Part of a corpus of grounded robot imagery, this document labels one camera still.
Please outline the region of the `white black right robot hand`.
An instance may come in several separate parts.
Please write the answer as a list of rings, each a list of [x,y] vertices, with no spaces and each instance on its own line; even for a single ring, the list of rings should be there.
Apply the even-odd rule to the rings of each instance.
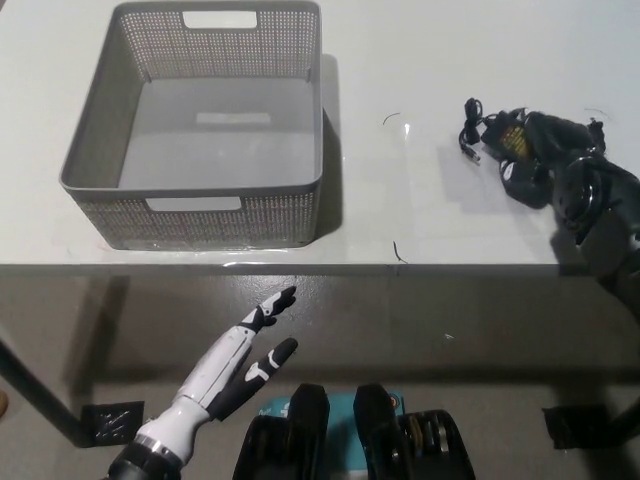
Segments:
[[[500,178],[505,193],[534,209],[544,208],[553,197],[559,170],[576,154],[606,152],[603,123],[588,124],[532,111],[522,122],[527,151],[514,160],[504,160]]]

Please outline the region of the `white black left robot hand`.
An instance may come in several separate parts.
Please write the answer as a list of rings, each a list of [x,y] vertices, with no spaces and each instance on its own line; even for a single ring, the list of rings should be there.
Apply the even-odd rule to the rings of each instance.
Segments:
[[[275,324],[295,302],[290,286],[264,300],[225,331],[200,358],[171,405],[138,430],[135,441],[184,467],[192,458],[198,429],[222,421],[242,406],[278,371],[298,346],[287,338],[256,361],[237,383],[232,379],[248,357],[255,336]]]

